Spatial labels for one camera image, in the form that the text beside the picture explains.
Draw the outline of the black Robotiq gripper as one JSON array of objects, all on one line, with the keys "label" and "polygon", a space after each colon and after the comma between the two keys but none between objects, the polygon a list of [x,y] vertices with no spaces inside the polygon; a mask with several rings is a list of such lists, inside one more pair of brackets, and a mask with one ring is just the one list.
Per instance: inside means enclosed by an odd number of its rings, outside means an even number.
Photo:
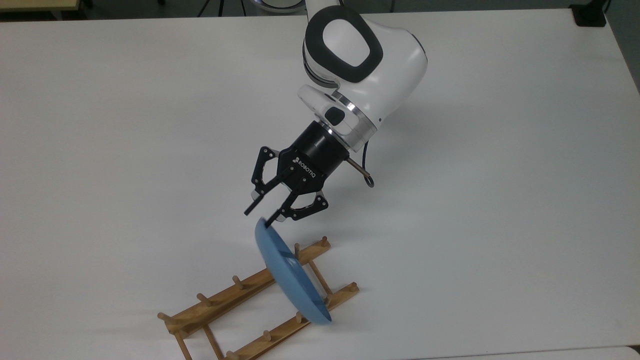
[{"label": "black Robotiq gripper", "polygon": [[[290,194],[265,221],[266,228],[274,221],[283,222],[287,218],[297,221],[326,210],[329,203],[322,189],[327,178],[347,158],[347,148],[318,121],[313,121],[282,151],[276,151],[269,146],[261,147],[251,176],[254,185],[253,202],[244,214],[249,215],[265,195],[279,184],[288,187]],[[265,165],[272,160],[278,161],[276,174],[274,178],[265,181]],[[312,203],[305,207],[292,207],[299,196],[311,193],[314,194]]]}]

